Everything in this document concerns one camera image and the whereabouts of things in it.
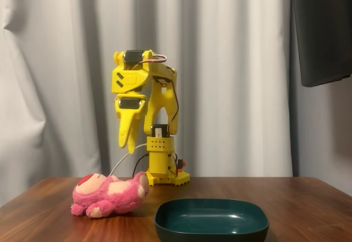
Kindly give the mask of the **yellow gripper body black servo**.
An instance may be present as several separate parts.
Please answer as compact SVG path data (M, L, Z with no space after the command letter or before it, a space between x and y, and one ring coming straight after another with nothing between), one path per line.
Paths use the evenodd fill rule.
M131 114L133 119L141 119L146 115L146 96L139 93L118 93L114 100L116 116Z

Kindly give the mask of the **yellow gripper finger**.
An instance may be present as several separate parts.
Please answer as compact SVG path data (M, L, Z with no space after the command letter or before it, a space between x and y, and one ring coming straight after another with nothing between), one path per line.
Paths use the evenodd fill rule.
M131 120L130 133L128 138L128 152L133 154L136 148L139 134L140 119L133 116Z
M119 141L118 141L120 148L124 148L127 144L132 121L133 121L133 114L131 112L120 113Z

